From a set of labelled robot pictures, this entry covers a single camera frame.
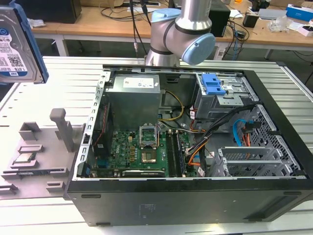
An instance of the green motherboard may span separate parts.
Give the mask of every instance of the green motherboard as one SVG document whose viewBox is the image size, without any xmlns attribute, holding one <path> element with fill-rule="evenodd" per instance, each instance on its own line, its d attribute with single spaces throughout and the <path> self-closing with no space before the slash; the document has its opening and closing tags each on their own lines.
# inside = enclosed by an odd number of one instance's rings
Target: green motherboard
<svg viewBox="0 0 313 235">
<path fill-rule="evenodd" d="M 156 141 L 154 149 L 150 146 L 146 146 L 143 149 L 140 148 L 140 134 L 139 131 L 115 131 L 112 139 L 111 155 L 106 159 L 97 159 L 97 177 L 110 177 L 108 170 L 120 170 L 120 174 L 123 170 L 154 170 L 163 171 L 165 177 L 172 177 L 170 174 L 169 163 L 174 158 L 167 143 L 169 139 L 168 132 L 143 132 L 141 136 L 144 141 Z M 186 132 L 179 132 L 180 141 L 180 153 L 181 157 L 185 157 L 186 148 L 190 148 L 189 137 Z M 187 177 L 193 177 L 194 172 L 188 172 Z"/>
</svg>

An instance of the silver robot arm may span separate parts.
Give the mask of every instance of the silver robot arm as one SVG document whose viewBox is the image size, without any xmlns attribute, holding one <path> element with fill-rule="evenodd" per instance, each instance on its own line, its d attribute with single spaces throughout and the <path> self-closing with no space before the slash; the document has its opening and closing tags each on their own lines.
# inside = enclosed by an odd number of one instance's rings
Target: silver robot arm
<svg viewBox="0 0 313 235">
<path fill-rule="evenodd" d="M 209 33 L 211 0 L 182 0 L 181 10 L 166 8 L 154 11 L 151 25 L 151 48 L 146 65 L 179 67 L 179 59 L 197 65 L 215 46 Z"/>
</svg>

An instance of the aluminum extrusion table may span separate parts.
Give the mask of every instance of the aluminum extrusion table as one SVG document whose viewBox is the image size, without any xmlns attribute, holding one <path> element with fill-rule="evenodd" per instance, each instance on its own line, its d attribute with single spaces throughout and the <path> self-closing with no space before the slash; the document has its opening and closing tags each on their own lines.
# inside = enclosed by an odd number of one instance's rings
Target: aluminum extrusion table
<svg viewBox="0 0 313 235">
<path fill-rule="evenodd" d="M 0 171 L 12 156 L 18 129 L 25 121 L 55 126 L 52 108 L 64 107 L 73 126 L 86 122 L 103 64 L 143 64 L 141 59 L 45 57 L 50 78 L 46 84 L 16 83 L 0 102 Z M 200 67 L 253 70 L 313 152 L 313 95 L 286 67 L 274 62 L 205 61 Z M 62 198 L 0 201 L 1 234 L 312 234 L 313 201 L 305 202 L 270 223 L 167 226 L 89 227 L 71 201 Z"/>
</svg>

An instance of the white box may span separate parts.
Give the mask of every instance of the white box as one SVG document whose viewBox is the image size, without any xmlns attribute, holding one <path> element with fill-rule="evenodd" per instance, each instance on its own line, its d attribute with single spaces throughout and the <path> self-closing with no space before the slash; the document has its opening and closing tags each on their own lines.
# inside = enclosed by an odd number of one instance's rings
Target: white box
<svg viewBox="0 0 313 235">
<path fill-rule="evenodd" d="M 313 37 L 313 26 L 305 25 L 298 29 L 298 32 L 306 37 Z"/>
</svg>

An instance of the hard drive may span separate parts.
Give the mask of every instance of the hard drive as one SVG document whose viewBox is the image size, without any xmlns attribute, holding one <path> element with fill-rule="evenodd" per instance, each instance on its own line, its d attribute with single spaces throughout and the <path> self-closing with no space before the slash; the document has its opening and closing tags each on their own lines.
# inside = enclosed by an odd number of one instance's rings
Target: hard drive
<svg viewBox="0 0 313 235">
<path fill-rule="evenodd" d="M 48 77 L 22 7 L 0 0 L 0 82 L 45 83 Z"/>
</svg>

